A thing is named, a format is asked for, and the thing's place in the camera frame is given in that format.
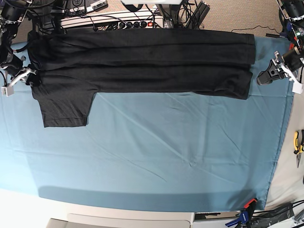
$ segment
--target yellow-handled pliers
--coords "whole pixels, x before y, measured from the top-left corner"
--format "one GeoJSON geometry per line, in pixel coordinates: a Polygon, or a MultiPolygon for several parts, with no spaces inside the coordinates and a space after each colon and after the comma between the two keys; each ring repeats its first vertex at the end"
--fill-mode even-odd
{"type": "Polygon", "coordinates": [[[304,147],[304,130],[301,130],[302,139],[301,144],[299,144],[299,131],[294,133],[294,154],[296,154],[296,166],[299,168],[301,155],[304,147]]]}

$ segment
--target black t-shirt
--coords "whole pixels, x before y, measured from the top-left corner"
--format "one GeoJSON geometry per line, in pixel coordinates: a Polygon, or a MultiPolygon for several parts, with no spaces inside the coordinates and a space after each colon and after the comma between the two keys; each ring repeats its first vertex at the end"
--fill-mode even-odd
{"type": "Polygon", "coordinates": [[[123,29],[41,36],[29,47],[45,127],[86,125],[97,92],[195,92],[247,99],[253,35],[123,29]]]}

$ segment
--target blue clamp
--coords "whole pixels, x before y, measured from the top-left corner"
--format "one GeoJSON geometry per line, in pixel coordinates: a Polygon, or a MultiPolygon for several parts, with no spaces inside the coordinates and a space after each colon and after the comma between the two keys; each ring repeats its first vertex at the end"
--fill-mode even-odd
{"type": "Polygon", "coordinates": [[[233,225],[238,225],[239,223],[241,224],[246,224],[249,221],[249,215],[247,211],[242,211],[241,214],[239,215],[239,218],[237,218],[234,221],[231,221],[229,223],[226,223],[226,227],[231,227],[233,225]]]}

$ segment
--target gray floor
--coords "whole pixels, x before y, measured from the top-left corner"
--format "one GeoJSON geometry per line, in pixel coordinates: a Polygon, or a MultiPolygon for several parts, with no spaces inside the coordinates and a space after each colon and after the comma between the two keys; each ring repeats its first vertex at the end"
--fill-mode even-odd
{"type": "MultiPolygon", "coordinates": [[[[254,28],[257,25],[269,26],[281,31],[276,0],[206,0],[210,5],[210,12],[203,24],[205,29],[231,31],[233,29],[254,28]]],[[[109,7],[100,12],[125,10],[120,0],[109,0],[109,7]]],[[[31,30],[31,22],[25,20],[20,28],[15,43],[26,41],[27,33],[31,30]]],[[[235,31],[265,36],[266,33],[275,34],[267,28],[235,31]]]]}

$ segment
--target teal cloth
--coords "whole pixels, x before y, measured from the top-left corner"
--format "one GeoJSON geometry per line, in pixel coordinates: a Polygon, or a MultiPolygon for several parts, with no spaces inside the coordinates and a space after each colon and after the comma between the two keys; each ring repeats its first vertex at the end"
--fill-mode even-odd
{"type": "Polygon", "coordinates": [[[254,197],[263,209],[293,94],[287,79],[256,83],[288,42],[257,37],[256,48],[245,101],[98,93],[86,127],[44,128],[30,87],[18,83],[0,98],[0,188],[116,209],[231,211],[254,197]]]}

